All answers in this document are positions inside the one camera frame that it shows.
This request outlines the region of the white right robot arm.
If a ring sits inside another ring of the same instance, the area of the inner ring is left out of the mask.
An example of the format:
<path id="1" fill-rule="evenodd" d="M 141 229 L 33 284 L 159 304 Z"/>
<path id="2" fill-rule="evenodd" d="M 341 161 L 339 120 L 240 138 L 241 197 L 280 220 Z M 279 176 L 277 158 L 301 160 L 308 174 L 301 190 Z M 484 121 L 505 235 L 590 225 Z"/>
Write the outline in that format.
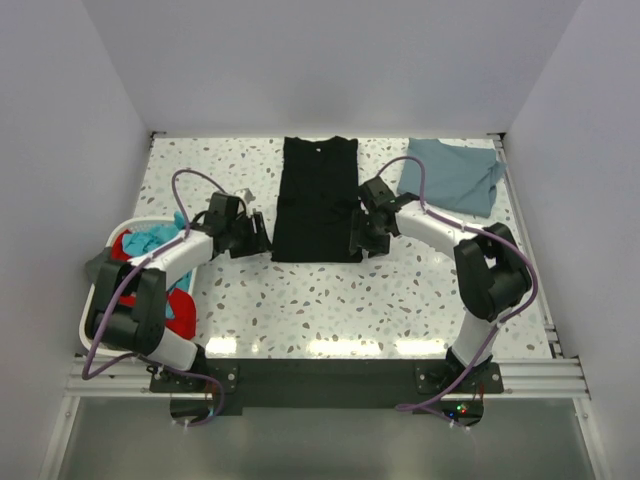
<path id="1" fill-rule="evenodd" d="M 352 215 L 350 249 L 386 255 L 390 240 L 404 236 L 451 258 L 465 316 L 447 359 L 459 368 L 487 363 L 499 323 L 525 294 L 537 292 L 532 265 L 509 227 L 466 224 L 422 205 L 415 194 L 394 194 L 380 177 L 359 186 L 358 196 L 363 207 Z"/>

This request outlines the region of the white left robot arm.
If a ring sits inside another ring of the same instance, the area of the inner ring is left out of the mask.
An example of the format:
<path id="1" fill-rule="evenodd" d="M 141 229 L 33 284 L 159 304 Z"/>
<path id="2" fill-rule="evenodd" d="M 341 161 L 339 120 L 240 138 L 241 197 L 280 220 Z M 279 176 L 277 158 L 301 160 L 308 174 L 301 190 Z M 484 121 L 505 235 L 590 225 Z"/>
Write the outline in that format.
<path id="1" fill-rule="evenodd" d="M 249 190 L 216 192 L 177 235 L 127 261 L 109 259 L 98 270 L 84 320 L 89 340 L 84 376 L 102 345 L 122 358 L 138 356 L 173 370 L 192 372 L 204 350 L 166 326 L 169 288 L 181 278 L 227 253 L 241 258 L 271 249 L 264 217 L 249 210 Z"/>

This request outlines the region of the black t-shirt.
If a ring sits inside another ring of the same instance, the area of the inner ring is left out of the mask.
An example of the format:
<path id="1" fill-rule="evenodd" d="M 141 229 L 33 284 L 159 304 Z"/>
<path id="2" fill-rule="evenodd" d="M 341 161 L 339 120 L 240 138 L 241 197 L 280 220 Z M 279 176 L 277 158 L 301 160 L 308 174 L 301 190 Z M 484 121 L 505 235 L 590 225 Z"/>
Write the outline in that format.
<path id="1" fill-rule="evenodd" d="M 277 199 L 272 260 L 359 263 L 350 250 L 352 213 L 359 208 L 358 141 L 287 137 Z"/>

